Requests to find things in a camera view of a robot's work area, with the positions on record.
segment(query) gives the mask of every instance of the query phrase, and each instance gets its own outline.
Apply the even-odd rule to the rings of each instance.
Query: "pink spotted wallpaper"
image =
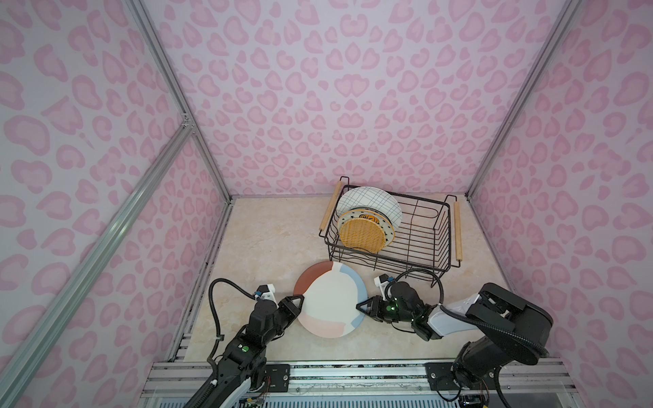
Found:
[[[587,408],[653,404],[651,21],[587,2],[473,202]]]
[[[17,407],[135,403],[171,345],[223,205],[188,141]]]
[[[180,124],[120,0],[0,4],[0,370]]]
[[[231,193],[466,191],[562,0],[147,0]]]

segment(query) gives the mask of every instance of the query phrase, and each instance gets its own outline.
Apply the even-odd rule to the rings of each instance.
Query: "black cable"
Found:
[[[239,292],[241,292],[242,294],[244,294],[245,296],[247,296],[248,298],[250,298],[252,300],[255,299],[254,295],[247,293],[245,291],[245,289],[238,286],[236,283],[233,283],[229,279],[225,279],[223,277],[219,277],[217,279],[214,279],[211,282],[211,284],[209,285],[209,287],[208,287],[208,305],[211,308],[211,314],[213,315],[213,322],[215,323],[215,343],[213,344],[213,349],[211,350],[211,353],[206,358],[206,362],[209,363],[209,365],[211,366],[211,377],[209,377],[209,379],[211,379],[212,381],[217,380],[218,372],[217,372],[217,364],[215,363],[214,354],[217,351],[217,347],[220,344],[220,341],[222,339],[221,333],[220,333],[220,319],[218,319],[218,317],[217,317],[217,311],[215,310],[215,302],[214,302],[214,299],[213,299],[213,287],[217,283],[220,283],[220,282],[224,282],[224,283],[229,284],[230,286],[234,287]],[[213,385],[211,382],[206,383],[206,386],[204,388],[204,392],[202,393],[201,397],[192,406],[193,407],[200,407],[206,401],[206,399],[211,394],[211,392],[213,391],[214,388],[215,388],[215,385]]]
[[[520,343],[521,345],[525,345],[525,346],[528,346],[528,347],[530,347],[532,349],[535,349],[539,353],[539,356],[541,358],[549,356],[548,350],[544,346],[542,346],[540,343],[538,343],[536,341],[532,341],[530,339],[527,339],[526,337],[520,336],[517,333],[508,332],[507,330],[504,330],[502,328],[498,328],[497,326],[494,326],[493,324],[489,324],[489,323],[486,323],[486,322],[483,322],[483,321],[480,321],[480,320],[476,320],[476,319],[470,319],[470,318],[468,318],[466,316],[461,316],[461,315],[459,315],[457,313],[454,313],[451,310],[447,309],[442,303],[440,303],[440,310],[442,310],[447,316],[453,317],[454,319],[458,319],[461,322],[472,324],[472,325],[474,325],[474,326],[476,326],[478,328],[481,328],[481,327],[487,328],[487,329],[493,330],[493,331],[495,331],[497,333],[505,334],[505,335],[507,335],[509,337],[512,337],[513,339],[517,340],[517,342]]]
[[[508,401],[505,400],[505,396],[503,396],[503,391],[501,391],[501,385],[499,384],[499,371],[501,371],[503,367],[498,366],[494,369],[494,388],[496,388],[496,393],[499,395],[499,399],[503,404],[505,405],[505,408],[511,408],[510,404]]]
[[[392,323],[392,322],[390,322],[390,325],[392,326],[393,329],[395,329],[395,330],[399,330],[400,332],[410,333],[410,334],[415,334],[415,332],[411,332],[411,331],[409,331],[409,330],[404,330],[404,329],[402,329],[402,328],[395,327],[394,323]]]
[[[456,375],[455,375],[454,373],[451,373],[451,378],[452,378],[453,380],[455,380],[455,376],[456,376]],[[453,401],[457,400],[458,397],[460,396],[460,392],[462,391],[462,387],[460,386],[460,384],[457,384],[457,385],[458,385],[458,393],[456,394],[456,396],[455,396],[454,398],[451,398],[451,399],[449,399],[449,398],[445,398],[445,397],[442,396],[442,394],[440,394],[440,390],[438,389],[438,384],[440,383],[440,381],[442,381],[443,378],[447,378],[447,376],[446,376],[446,375],[443,375],[443,376],[438,377],[438,378],[436,379],[436,383],[435,383],[435,389],[436,389],[436,392],[438,393],[438,395],[440,396],[440,398],[442,398],[442,399],[445,400],[446,402],[453,402]]]
[[[433,279],[431,279],[431,281],[436,282],[438,284],[438,289],[440,290],[440,299],[439,299],[438,303],[439,304],[444,303],[444,301],[445,301],[445,291],[444,291],[444,288],[442,287],[442,281],[440,281],[440,278],[439,278],[438,274],[433,272],[432,270],[423,269],[423,268],[414,268],[414,269],[410,269],[410,270],[407,270],[405,272],[400,273],[396,278],[394,278],[394,280],[392,282],[390,282],[389,285],[387,285],[385,287],[385,291],[384,291],[385,298],[390,299],[390,295],[389,295],[390,287],[395,282],[399,281],[399,279],[403,278],[404,276],[412,277],[412,278],[415,278],[415,279],[421,279],[421,278],[414,275],[415,272],[422,272],[422,273],[428,274],[428,275],[433,277]]]

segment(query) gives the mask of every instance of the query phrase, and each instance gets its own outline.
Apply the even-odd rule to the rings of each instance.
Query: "multicolor plate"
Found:
[[[340,262],[317,263],[297,279],[295,295],[304,295],[297,318],[306,330],[319,337],[336,338],[351,333],[363,321],[356,305],[368,298],[358,274]]]

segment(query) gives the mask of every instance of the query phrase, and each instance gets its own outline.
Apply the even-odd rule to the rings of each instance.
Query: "beige marble surface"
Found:
[[[443,199],[442,196],[429,196]],[[507,287],[485,243],[470,207],[460,196],[464,260],[461,268],[451,268],[442,279],[445,304],[477,293],[486,282]],[[317,262],[328,260],[327,246],[318,236],[329,197],[239,198],[236,200],[211,279],[226,277],[249,292],[272,283],[276,298],[292,294],[301,273]],[[368,296],[378,294],[373,279],[382,272],[350,265],[365,282]],[[429,304],[438,300],[438,289],[408,279],[420,297]],[[247,323],[254,302],[225,284],[214,292],[222,334],[218,354]],[[398,323],[401,328],[409,328]],[[215,328],[204,294],[200,313],[185,361],[205,361],[214,343]],[[352,360],[386,358],[454,358],[467,341],[479,339],[479,330],[451,334],[440,340],[423,341],[415,334],[401,333],[389,324],[365,318],[350,334],[325,339],[309,333],[299,322],[286,330],[283,339],[268,346],[268,360]]]

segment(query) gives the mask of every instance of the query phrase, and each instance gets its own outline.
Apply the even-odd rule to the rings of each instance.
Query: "black wire dish rack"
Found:
[[[344,180],[347,184],[341,188]],[[328,246],[329,260],[351,262],[392,274],[423,268],[434,271],[438,277],[451,267],[460,267],[462,261],[460,209],[458,199],[454,195],[447,195],[445,201],[437,201],[388,191],[388,194],[401,205],[404,213],[401,225],[394,229],[392,243],[378,253],[344,246],[338,232],[336,207],[343,194],[357,187],[360,186],[349,184],[348,177],[341,177],[326,209],[319,235],[325,239]],[[451,240],[451,207],[446,202],[449,200],[454,202],[457,263],[452,262],[454,245]],[[427,273],[413,272],[411,277],[435,283],[434,278]]]

